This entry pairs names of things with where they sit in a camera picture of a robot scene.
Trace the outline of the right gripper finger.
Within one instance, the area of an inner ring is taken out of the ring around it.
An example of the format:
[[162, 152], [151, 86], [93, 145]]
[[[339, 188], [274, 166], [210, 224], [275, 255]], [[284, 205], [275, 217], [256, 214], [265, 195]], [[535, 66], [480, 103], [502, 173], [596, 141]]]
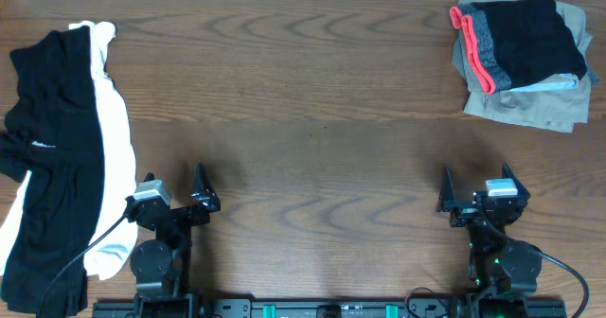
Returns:
[[455, 206], [455, 192], [453, 188], [451, 172], [448, 168], [444, 169], [442, 184], [437, 200], [438, 212], [450, 212]]
[[517, 190], [518, 190], [518, 197], [521, 198], [529, 198], [530, 197], [530, 193], [529, 191], [526, 189], [526, 187], [518, 180], [518, 178], [515, 176], [515, 174], [512, 172], [511, 168], [509, 167], [507, 162], [504, 162], [502, 164], [502, 168], [501, 168], [501, 172], [502, 172], [502, 177], [504, 179], [511, 179], [512, 182], [515, 184]]

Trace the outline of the white t-shirt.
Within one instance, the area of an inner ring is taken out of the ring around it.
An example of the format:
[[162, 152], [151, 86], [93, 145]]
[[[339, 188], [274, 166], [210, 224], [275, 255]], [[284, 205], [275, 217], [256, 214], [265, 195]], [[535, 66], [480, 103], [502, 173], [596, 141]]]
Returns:
[[[110, 228], [123, 214], [126, 198], [135, 191], [136, 158], [126, 102], [106, 72], [108, 49], [116, 36], [116, 26], [110, 22], [82, 21], [68, 29], [82, 30], [90, 39], [89, 72], [95, 86], [98, 123], [104, 152], [104, 182], [102, 204], [94, 239]], [[9, 254], [15, 244], [24, 214], [27, 189], [32, 168], [24, 162], [1, 159], [1, 173], [19, 184], [15, 200], [1, 226], [1, 273], [7, 272]], [[137, 241], [135, 224], [122, 222], [83, 259], [89, 276], [107, 280], [116, 275], [126, 263]]]

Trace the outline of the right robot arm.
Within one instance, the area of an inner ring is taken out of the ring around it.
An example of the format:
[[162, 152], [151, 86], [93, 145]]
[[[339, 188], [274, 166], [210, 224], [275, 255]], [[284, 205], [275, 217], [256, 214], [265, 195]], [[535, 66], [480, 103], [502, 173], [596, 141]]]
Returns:
[[539, 250], [506, 234], [505, 227], [523, 214], [529, 191], [508, 164], [502, 176], [487, 180], [485, 189], [469, 200], [458, 200], [449, 170], [438, 197], [437, 210], [450, 215], [452, 227], [470, 238], [469, 277], [477, 289], [453, 305], [454, 317], [527, 317], [525, 300], [537, 290], [542, 269]]

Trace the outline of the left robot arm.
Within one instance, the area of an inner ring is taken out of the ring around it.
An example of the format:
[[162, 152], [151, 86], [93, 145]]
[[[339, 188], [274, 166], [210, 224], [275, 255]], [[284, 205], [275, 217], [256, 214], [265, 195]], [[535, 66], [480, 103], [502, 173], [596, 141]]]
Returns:
[[210, 310], [201, 296], [188, 289], [191, 230], [210, 222], [221, 210], [203, 164], [194, 172], [190, 206], [172, 208], [171, 195], [161, 180], [148, 174], [127, 198], [127, 221], [154, 232], [154, 238], [138, 244], [130, 267], [136, 279], [135, 317], [205, 317]]

